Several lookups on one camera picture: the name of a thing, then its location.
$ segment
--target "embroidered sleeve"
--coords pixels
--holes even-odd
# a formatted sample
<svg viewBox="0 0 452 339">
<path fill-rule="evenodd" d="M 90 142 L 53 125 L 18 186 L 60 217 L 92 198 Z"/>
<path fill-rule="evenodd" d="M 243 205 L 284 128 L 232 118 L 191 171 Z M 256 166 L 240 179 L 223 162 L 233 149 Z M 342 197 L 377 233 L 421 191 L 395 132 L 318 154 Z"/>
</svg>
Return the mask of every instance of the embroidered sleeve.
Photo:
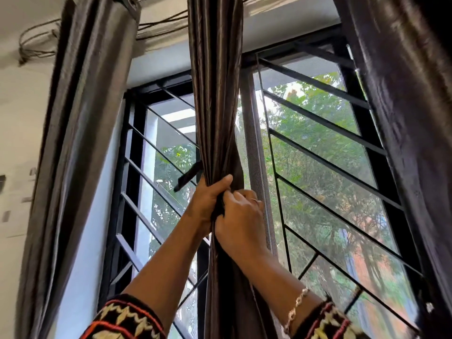
<svg viewBox="0 0 452 339">
<path fill-rule="evenodd" d="M 155 313 L 133 296 L 108 301 L 80 339 L 165 339 Z"/>
<path fill-rule="evenodd" d="M 300 325 L 293 339 L 369 339 L 369 337 L 339 311 L 333 302 L 325 302 Z"/>
</svg>

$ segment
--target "gold bracelet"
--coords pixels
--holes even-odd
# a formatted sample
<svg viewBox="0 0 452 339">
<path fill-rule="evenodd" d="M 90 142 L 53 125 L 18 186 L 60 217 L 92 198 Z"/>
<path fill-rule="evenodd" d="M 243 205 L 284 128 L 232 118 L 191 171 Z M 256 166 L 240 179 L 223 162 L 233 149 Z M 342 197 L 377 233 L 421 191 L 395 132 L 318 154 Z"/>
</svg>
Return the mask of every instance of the gold bracelet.
<svg viewBox="0 0 452 339">
<path fill-rule="evenodd" d="M 289 320 L 287 320 L 286 325 L 284 326 L 284 333 L 289 335 L 290 332 L 290 325 L 292 324 L 292 321 L 295 319 L 295 314 L 296 309 L 302 304 L 303 301 L 303 297 L 306 296 L 306 294 L 308 294 L 309 289 L 308 288 L 304 288 L 302 290 L 302 293 L 300 294 L 300 296 L 297 297 L 296 301 L 295 301 L 295 307 L 289 312 Z"/>
</svg>

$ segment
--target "person's right hand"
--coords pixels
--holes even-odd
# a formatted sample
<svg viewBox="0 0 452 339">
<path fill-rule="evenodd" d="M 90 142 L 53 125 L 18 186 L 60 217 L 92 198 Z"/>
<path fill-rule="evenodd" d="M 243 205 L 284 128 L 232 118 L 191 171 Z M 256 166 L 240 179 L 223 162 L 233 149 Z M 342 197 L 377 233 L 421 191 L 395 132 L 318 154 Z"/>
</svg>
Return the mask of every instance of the person's right hand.
<svg viewBox="0 0 452 339">
<path fill-rule="evenodd" d="M 241 259 L 267 251 L 263 203 L 252 190 L 226 190 L 223 202 L 225 215 L 217 217 L 215 235 L 223 250 L 240 266 Z"/>
</svg>

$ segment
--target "dark curtain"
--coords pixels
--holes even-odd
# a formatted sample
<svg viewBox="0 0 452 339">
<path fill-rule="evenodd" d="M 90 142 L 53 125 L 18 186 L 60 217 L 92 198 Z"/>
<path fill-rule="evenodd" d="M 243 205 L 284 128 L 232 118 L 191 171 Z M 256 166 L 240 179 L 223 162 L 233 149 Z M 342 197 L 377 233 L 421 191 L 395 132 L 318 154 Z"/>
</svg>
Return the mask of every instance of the dark curtain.
<svg viewBox="0 0 452 339">
<path fill-rule="evenodd" d="M 16 306 L 16 339 L 46 339 L 86 223 L 132 59 L 140 8 L 66 0 Z"/>
<path fill-rule="evenodd" d="M 207 185 L 227 174 L 244 187 L 234 124 L 242 54 L 242 0 L 188 0 L 197 139 Z M 212 219 L 221 212 L 221 200 Z M 268 306 L 212 235 L 204 337 L 276 338 Z"/>
<path fill-rule="evenodd" d="M 406 209 L 426 337 L 452 326 L 452 0 L 335 0 Z M 434 310 L 429 313 L 431 302 Z"/>
</svg>

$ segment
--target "curtain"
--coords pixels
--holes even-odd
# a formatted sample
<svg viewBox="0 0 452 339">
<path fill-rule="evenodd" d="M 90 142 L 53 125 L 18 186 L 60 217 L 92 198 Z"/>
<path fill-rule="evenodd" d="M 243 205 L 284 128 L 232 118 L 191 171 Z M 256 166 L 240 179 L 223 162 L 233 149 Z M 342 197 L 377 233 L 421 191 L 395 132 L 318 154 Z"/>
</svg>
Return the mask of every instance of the curtain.
<svg viewBox="0 0 452 339">
<path fill-rule="evenodd" d="M 129 0 L 66 0 L 22 259 L 16 339 L 46 339 L 57 314 L 125 91 L 139 16 L 139 5 Z"/>
<path fill-rule="evenodd" d="M 197 139 L 207 185 L 227 174 L 244 187 L 234 136 L 242 54 L 242 0 L 188 0 Z M 222 211 L 222 202 L 212 220 Z M 206 339 L 276 338 L 268 306 L 227 256 L 212 231 Z"/>
<path fill-rule="evenodd" d="M 419 325 L 425 334 L 449 337 L 452 0 L 334 1 L 375 106 L 377 126 L 428 280 L 427 292 L 416 295 Z"/>
</svg>

